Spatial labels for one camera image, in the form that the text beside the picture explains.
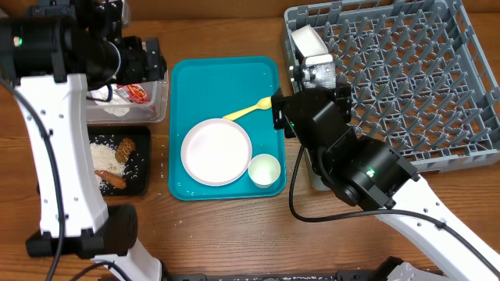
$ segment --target yellow plastic spoon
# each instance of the yellow plastic spoon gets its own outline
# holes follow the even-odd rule
[[[223,117],[223,119],[234,121],[243,115],[249,114],[250,112],[256,109],[267,110],[271,108],[271,97],[262,98],[256,105],[250,106],[249,108],[245,108],[234,113],[228,114]]]

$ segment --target teal tray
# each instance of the teal tray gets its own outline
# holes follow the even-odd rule
[[[252,141],[252,155],[270,154],[281,164],[280,179],[271,187],[256,187],[248,172],[233,183],[208,187],[193,180],[180,160],[180,147],[188,131],[203,120],[220,118],[254,105],[279,87],[276,64],[267,57],[189,59],[172,71],[170,93],[169,189],[183,201],[269,197],[287,182],[283,130],[273,127],[271,110],[258,110],[235,122]]]

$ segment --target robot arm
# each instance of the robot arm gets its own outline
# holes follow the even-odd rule
[[[48,152],[33,116],[21,105],[40,187],[40,230],[27,242],[32,257],[62,252],[111,261],[133,280],[161,280],[164,268],[137,239],[131,205],[106,206],[89,147],[85,98],[106,84],[162,80],[166,62],[157,38],[143,46],[122,37],[130,17],[126,2],[40,0],[21,20],[0,21],[0,70],[41,119],[55,148],[65,233],[59,237],[58,204]],[[122,277],[114,269],[112,273]]]
[[[399,152],[380,140],[355,135],[347,124],[350,85],[326,83],[335,81],[331,55],[303,62],[293,71],[299,92],[284,97],[278,91],[272,97],[273,121],[275,129],[297,137],[309,150],[312,170],[323,183],[343,202],[363,211],[410,211],[441,221],[500,269],[500,256],[445,207]],[[492,272],[462,241],[434,223],[408,215],[377,218],[411,240],[450,279],[498,280],[498,270]]]

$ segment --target small white cup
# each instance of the small white cup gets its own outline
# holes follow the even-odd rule
[[[323,39],[310,25],[292,32],[291,38],[304,58],[329,54]]]
[[[273,185],[280,178],[280,174],[280,162],[272,155],[257,155],[248,164],[248,175],[252,182],[260,188]]]

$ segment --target yellow spoon handle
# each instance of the yellow spoon handle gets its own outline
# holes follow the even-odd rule
[[[245,108],[245,109],[242,109],[242,110],[238,110],[238,111],[236,111],[234,113],[228,114],[228,115],[224,116],[223,118],[227,119],[227,120],[230,120],[230,121],[234,121],[234,120],[242,117],[245,114],[249,114],[250,112],[252,112],[252,111],[254,111],[256,109],[259,109],[257,107],[257,105],[253,105],[253,106],[250,106],[249,108]]]

